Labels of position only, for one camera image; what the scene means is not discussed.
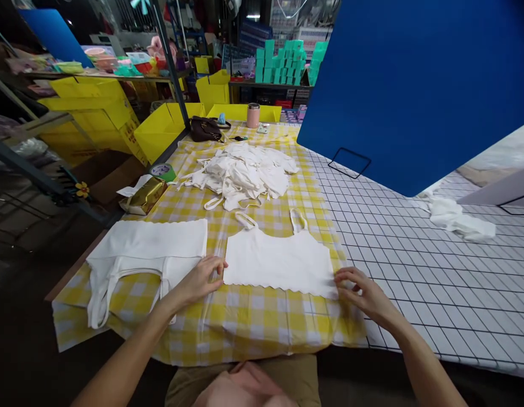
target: brown handbag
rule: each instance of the brown handbag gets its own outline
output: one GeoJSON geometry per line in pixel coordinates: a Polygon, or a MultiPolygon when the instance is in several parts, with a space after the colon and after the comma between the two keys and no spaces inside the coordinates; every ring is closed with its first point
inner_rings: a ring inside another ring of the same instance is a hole
{"type": "Polygon", "coordinates": [[[190,137],[194,141],[220,141],[222,133],[220,130],[229,130],[232,125],[226,122],[226,125],[219,125],[217,118],[201,118],[192,116],[190,137]]]}

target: green tape roll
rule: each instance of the green tape roll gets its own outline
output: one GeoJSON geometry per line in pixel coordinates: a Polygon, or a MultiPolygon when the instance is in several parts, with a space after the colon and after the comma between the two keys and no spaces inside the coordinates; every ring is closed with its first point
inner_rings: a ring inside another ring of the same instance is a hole
{"type": "Polygon", "coordinates": [[[176,177],[175,171],[169,164],[155,164],[150,168],[149,174],[165,182],[171,182],[176,177]]]}

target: blue board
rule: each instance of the blue board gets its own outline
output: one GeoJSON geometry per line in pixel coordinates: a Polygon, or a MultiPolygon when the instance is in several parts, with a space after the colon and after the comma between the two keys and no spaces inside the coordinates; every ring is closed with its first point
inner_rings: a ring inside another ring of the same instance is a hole
{"type": "Polygon", "coordinates": [[[42,8],[19,10],[19,13],[55,59],[80,62],[85,68],[94,67],[57,10],[42,8]]]}
{"type": "Polygon", "coordinates": [[[524,0],[353,0],[297,142],[414,196],[523,124],[524,0]]]}

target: grid surface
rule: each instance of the grid surface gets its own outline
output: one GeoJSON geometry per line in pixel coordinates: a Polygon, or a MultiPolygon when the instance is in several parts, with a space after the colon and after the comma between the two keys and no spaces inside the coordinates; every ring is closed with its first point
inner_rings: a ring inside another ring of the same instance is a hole
{"type": "MultiPolygon", "coordinates": [[[[435,354],[524,376],[524,217],[463,205],[497,225],[495,239],[468,243],[435,227],[414,198],[310,155],[349,264],[381,286],[435,354]]],[[[477,189],[453,172],[436,195],[457,200],[477,189]]],[[[524,214],[524,207],[513,211],[524,214]]],[[[365,346],[399,352],[387,331],[365,321],[365,346]]]]}

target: khaki pants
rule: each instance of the khaki pants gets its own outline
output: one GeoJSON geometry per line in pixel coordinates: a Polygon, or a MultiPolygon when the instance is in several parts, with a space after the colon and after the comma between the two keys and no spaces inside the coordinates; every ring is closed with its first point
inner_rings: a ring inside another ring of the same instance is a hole
{"type": "MultiPolygon", "coordinates": [[[[320,407],[318,396],[317,357],[294,354],[254,361],[300,407],[320,407]]],[[[200,393],[223,371],[236,363],[203,367],[180,367],[171,379],[166,394],[166,407],[190,407],[200,393]]]]}

